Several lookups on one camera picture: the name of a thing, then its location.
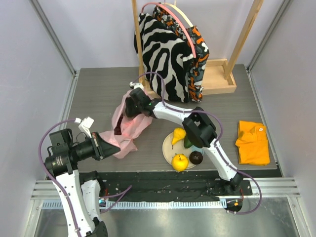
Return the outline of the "pink plastic bag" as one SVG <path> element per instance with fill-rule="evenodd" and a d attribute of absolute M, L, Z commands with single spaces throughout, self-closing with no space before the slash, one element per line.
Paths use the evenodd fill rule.
<path fill-rule="evenodd" d="M 127 91 L 121 100 L 121 104 L 117 106 L 112 116 L 112 129 L 100 133 L 100 136 L 108 143 L 118 146 L 120 152 L 114 154 L 114 157 L 122 159 L 128 153 L 137 151 L 134 140 L 140 136 L 151 123 L 153 118 L 147 117 L 144 114 L 139 114 L 135 117 L 128 118 L 125 115 L 125 100 L 130 97 L 131 90 Z M 123 115 L 121 123 L 121 135 L 114 135 L 114 128 L 117 124 L 119 117 Z"/>

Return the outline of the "fake yellow pear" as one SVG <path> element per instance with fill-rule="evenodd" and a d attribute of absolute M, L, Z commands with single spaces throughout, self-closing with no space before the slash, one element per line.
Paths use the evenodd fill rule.
<path fill-rule="evenodd" d="M 173 137 L 172 137 L 172 141 L 171 141 L 171 145 L 175 145 L 177 142 L 183 140 L 186 136 L 186 132 L 184 129 L 182 128 L 175 128 L 173 130 Z"/>

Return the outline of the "fake green avocado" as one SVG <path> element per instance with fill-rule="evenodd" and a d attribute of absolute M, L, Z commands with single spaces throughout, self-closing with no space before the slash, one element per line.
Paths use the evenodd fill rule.
<path fill-rule="evenodd" d="M 185 149 L 188 149 L 193 146 L 192 142 L 189 140 L 187 136 L 184 138 L 183 146 Z"/>

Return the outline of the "fake mangosteen green leaves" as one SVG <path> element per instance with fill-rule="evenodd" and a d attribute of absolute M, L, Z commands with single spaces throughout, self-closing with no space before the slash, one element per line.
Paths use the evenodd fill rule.
<path fill-rule="evenodd" d="M 194 165 L 201 164 L 203 161 L 203 154 L 198 151 L 193 151 L 189 155 L 189 160 Z"/>

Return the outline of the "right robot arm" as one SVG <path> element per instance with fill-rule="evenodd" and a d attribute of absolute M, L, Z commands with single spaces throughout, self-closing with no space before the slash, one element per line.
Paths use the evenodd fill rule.
<path fill-rule="evenodd" d="M 207 112 L 200 107 L 184 109 L 170 105 L 162 99 L 151 99 L 140 88 L 129 93 L 125 113 L 130 118 L 143 114 L 147 117 L 164 119 L 181 125 L 188 140 L 197 148 L 204 150 L 216 167 L 223 189 L 229 195 L 236 194 L 241 189 L 243 175 L 238 172 L 219 143 L 216 126 L 208 117 Z"/>

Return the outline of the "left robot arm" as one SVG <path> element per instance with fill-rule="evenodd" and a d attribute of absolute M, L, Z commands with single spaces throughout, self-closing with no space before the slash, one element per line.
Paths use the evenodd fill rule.
<path fill-rule="evenodd" d="M 106 237 L 108 231 L 100 218 L 99 197 L 105 193 L 105 183 L 97 171 L 80 175 L 78 162 L 87 158 L 103 160 L 120 151 L 93 132 L 80 143 L 73 142 L 70 129 L 49 135 L 51 152 L 45 167 L 59 193 L 65 213 L 68 236 Z"/>

